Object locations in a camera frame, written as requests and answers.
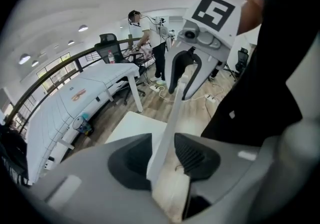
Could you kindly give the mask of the person's right forearm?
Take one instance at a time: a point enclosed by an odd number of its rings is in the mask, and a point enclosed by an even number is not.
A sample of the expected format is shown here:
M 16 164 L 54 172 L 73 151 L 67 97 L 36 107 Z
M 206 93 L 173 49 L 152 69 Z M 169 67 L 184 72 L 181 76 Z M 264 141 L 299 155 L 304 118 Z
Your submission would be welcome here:
M 237 35 L 255 29 L 263 20 L 264 0 L 245 0 L 241 6 Z

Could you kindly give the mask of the large glass window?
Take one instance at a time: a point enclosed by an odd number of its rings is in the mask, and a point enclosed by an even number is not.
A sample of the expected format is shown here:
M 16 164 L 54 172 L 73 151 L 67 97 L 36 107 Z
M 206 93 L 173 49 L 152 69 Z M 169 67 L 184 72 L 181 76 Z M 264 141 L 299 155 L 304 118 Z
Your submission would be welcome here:
M 13 128 L 15 130 L 21 131 L 24 129 L 32 114 L 36 111 L 36 109 L 41 105 L 41 103 L 48 97 L 48 95 L 56 88 L 58 84 L 53 84 L 53 89 L 47 93 L 38 104 L 33 106 L 33 109 L 30 110 L 26 104 L 32 94 L 40 87 L 42 84 L 49 79 L 52 75 L 60 71 L 62 68 L 65 68 L 72 62 L 76 62 L 76 67 L 78 67 L 77 63 L 79 63 L 79 58 L 81 56 L 76 54 L 71 56 L 67 60 L 59 63 L 55 67 L 53 67 L 50 71 L 48 71 L 45 75 L 43 75 L 40 79 L 38 79 L 34 84 L 30 86 L 30 88 L 22 95 L 22 97 L 18 100 L 17 104 L 14 106 L 12 112 L 7 117 L 5 126 L 9 128 Z

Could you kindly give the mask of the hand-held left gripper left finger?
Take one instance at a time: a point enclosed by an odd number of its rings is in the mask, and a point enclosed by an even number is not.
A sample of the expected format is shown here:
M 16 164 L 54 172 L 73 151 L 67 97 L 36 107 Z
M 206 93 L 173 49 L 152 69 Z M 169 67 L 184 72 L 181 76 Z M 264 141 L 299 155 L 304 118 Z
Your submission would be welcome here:
M 40 178 L 32 194 L 50 222 L 164 222 L 151 195 L 150 133 L 77 152 Z

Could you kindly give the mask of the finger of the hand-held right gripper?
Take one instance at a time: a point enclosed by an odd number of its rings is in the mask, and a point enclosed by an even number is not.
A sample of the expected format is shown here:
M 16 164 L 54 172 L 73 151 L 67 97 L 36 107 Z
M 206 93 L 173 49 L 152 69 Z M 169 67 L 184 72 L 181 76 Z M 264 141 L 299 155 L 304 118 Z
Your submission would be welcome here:
M 194 47 L 182 41 L 177 41 L 165 54 L 165 80 L 168 92 L 173 94 L 178 80 L 184 74 L 187 66 L 193 64 Z
M 205 50 L 208 50 L 208 53 L 195 47 L 192 47 L 189 50 L 193 61 L 197 64 L 197 67 L 184 89 L 183 100 L 189 100 L 202 86 L 209 75 L 216 69 L 216 67 L 218 66 L 221 68 L 221 66 L 227 61 L 227 49 L 225 47 L 222 47 L 219 50 L 207 48 Z

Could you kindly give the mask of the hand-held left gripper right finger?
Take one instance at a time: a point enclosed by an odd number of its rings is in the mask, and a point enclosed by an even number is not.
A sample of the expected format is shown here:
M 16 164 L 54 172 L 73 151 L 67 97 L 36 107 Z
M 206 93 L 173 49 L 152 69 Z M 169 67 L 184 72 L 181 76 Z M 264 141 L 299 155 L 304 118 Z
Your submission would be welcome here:
M 190 178 L 189 195 L 202 197 L 211 205 L 236 184 L 260 151 L 259 147 L 185 133 L 174 135 L 174 149 Z

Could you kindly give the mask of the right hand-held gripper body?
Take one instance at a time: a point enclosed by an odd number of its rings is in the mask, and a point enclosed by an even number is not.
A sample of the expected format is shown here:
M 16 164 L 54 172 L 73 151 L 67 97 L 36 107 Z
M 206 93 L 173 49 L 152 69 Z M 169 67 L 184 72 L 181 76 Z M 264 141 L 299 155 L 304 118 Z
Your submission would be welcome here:
M 185 13 L 178 40 L 198 66 L 226 63 L 236 38 L 241 7 L 228 0 L 197 0 Z

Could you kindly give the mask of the person's black shirt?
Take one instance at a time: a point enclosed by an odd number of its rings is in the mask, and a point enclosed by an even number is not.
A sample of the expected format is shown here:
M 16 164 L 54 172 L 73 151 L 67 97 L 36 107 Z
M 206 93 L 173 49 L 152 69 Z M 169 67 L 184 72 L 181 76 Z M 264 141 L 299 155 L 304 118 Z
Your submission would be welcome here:
M 201 136 L 260 146 L 302 119 L 286 82 L 320 30 L 318 0 L 264 0 L 257 45 Z

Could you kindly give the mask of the black metal railing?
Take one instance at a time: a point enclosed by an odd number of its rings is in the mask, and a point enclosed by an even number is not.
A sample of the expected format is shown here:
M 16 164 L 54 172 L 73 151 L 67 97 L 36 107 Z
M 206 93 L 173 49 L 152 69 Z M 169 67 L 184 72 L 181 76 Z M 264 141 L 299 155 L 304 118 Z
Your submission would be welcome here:
M 91 55 L 92 53 L 94 53 L 95 52 L 95 48 L 94 47 L 92 47 L 92 48 L 89 48 L 89 49 L 86 49 L 86 50 L 84 50 L 84 51 L 82 51 L 82 52 L 80 52 L 80 53 L 78 53 L 79 55 L 80 55 L 80 58 L 82 58 L 82 57 L 85 57 L 85 56 L 87 56 L 87 55 Z M 90 63 L 88 63 L 88 64 L 86 64 L 86 65 L 84 65 L 84 66 L 82 66 L 81 65 L 81 63 L 80 63 L 80 58 L 78 59 L 78 61 L 79 61 L 79 63 L 77 63 L 77 65 L 78 65 L 78 67 L 76 67 L 76 62 L 72 62 L 73 64 L 74 64 L 74 69 L 72 70 L 72 71 L 70 71 L 70 72 L 67 72 L 65 75 L 63 75 L 62 76 L 62 78 L 60 78 L 60 79 L 58 79 L 56 82 L 53 82 L 52 83 L 52 86 L 50 86 L 50 88 L 49 88 L 49 91 L 46 91 L 45 92 L 45 94 L 44 94 L 44 96 L 47 94 L 47 93 L 49 93 L 54 87 L 54 84 L 57 84 L 57 86 L 56 86 L 56 88 L 54 89 L 54 90 L 56 90 L 56 89 L 58 89 L 58 87 L 61 85 L 61 84 L 64 84 L 64 82 L 65 82 L 65 80 L 67 80 L 67 79 L 72 79 L 72 76 L 74 76 L 76 73 L 78 73 L 78 72 L 83 72 L 83 70 L 84 70 L 84 68 L 87 68 L 87 67 L 89 67 L 90 65 L 92 65 L 92 64 L 94 64 L 94 63 L 96 63 L 96 62 L 98 62 L 98 61 L 100 61 L 101 60 L 101 58 L 98 58 L 98 59 L 96 59 L 96 60 L 93 60 L 92 62 L 90 62 Z M 28 106 L 28 108 L 30 109 L 30 110 L 32 110 L 33 109 L 33 107 L 34 107 L 34 104 L 30 104 L 30 105 L 28 105 L 27 104 L 27 106 Z

